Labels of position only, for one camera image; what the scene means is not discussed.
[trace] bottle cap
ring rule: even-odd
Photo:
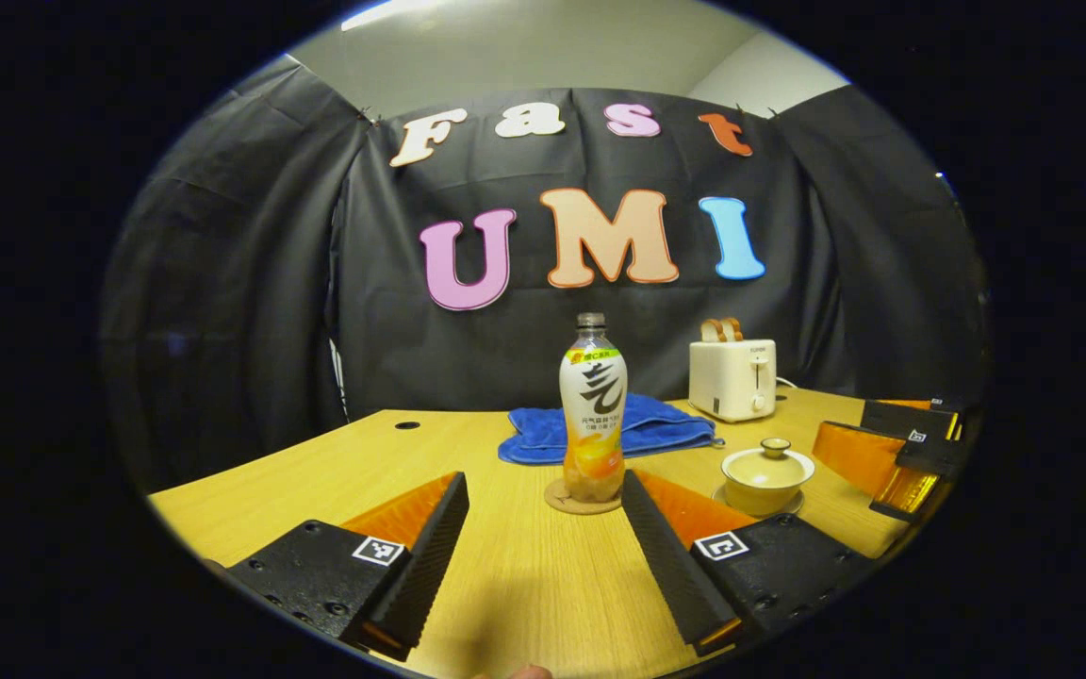
[[[601,312],[577,314],[577,327],[606,327],[606,314]]]

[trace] peach letter m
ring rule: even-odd
[[[581,189],[546,190],[540,202],[555,215],[556,265],[546,277],[555,288],[581,288],[594,281],[594,272],[585,266],[585,250],[609,282],[618,279],[628,248],[632,254],[628,278],[634,282],[677,280],[660,218],[664,194],[628,190],[613,223]]]

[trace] pink letter u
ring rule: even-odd
[[[488,211],[471,224],[483,232],[483,278],[465,285],[455,274],[455,238],[464,223],[444,221],[427,227],[418,239],[426,244],[426,287],[435,304],[453,312],[469,312],[488,306],[509,285],[509,224],[518,218],[514,211]]]

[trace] plastic bottle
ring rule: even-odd
[[[609,502],[622,489],[626,387],[626,361],[606,339],[606,315],[578,314],[577,341],[560,362],[564,485],[578,502]]]

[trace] ceiling light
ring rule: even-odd
[[[387,3],[376,4],[375,8],[354,14],[353,17],[341,22],[341,30],[350,30],[353,27],[367,25],[368,23],[379,21],[379,18],[391,17],[392,14],[400,14],[401,12],[425,10],[437,3],[439,3],[439,0],[389,0]]]

